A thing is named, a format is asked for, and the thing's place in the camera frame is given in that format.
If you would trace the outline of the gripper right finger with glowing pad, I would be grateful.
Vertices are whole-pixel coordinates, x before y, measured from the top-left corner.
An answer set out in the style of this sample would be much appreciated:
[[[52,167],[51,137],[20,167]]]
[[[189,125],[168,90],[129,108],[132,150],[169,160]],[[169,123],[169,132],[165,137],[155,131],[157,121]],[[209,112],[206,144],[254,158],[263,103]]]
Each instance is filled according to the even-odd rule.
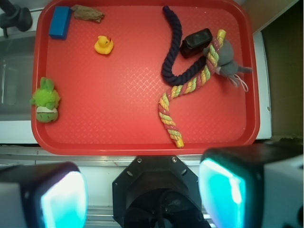
[[[198,173],[202,204],[218,228],[301,228],[304,149],[287,143],[211,148]]]

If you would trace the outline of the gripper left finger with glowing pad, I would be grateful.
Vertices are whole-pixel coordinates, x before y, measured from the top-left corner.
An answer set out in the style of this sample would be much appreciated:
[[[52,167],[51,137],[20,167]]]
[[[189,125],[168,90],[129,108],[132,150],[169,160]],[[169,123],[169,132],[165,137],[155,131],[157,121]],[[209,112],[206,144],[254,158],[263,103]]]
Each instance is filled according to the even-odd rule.
[[[87,208],[86,179],[72,162],[0,169],[2,228],[83,228]]]

